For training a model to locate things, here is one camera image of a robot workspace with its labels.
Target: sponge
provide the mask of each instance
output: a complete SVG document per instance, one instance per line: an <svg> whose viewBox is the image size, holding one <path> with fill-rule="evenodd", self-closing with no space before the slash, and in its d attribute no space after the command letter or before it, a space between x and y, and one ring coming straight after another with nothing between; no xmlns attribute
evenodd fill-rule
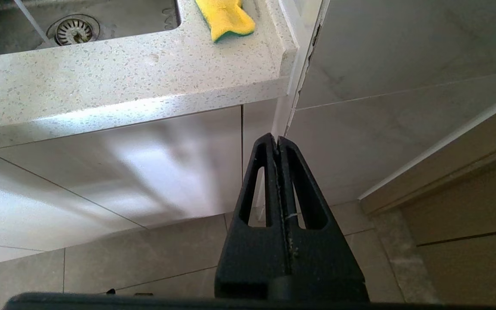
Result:
<svg viewBox="0 0 496 310"><path fill-rule="evenodd" d="M212 41L228 32L248 35L256 24L241 8L242 0L196 0L202 15L210 27Z"/></svg>

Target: white cabinet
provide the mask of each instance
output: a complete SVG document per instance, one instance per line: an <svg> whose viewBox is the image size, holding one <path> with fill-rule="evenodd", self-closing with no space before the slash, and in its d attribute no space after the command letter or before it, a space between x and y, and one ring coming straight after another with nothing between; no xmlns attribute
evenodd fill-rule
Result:
<svg viewBox="0 0 496 310"><path fill-rule="evenodd" d="M140 226L0 159L0 261Z"/></svg>
<svg viewBox="0 0 496 310"><path fill-rule="evenodd" d="M0 157L144 227L232 211L241 108L0 149Z"/></svg>

